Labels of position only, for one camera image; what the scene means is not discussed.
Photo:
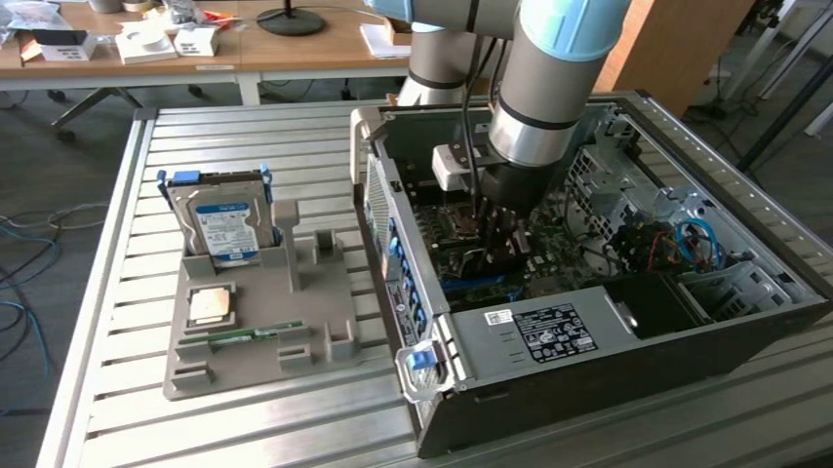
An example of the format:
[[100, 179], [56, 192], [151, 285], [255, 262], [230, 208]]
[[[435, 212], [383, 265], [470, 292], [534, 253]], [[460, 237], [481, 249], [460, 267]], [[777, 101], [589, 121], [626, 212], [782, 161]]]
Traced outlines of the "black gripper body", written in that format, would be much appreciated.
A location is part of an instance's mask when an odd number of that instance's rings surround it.
[[482, 196], [499, 208], [527, 217], [547, 194], [555, 165], [527, 168], [510, 163], [486, 167], [481, 176]]

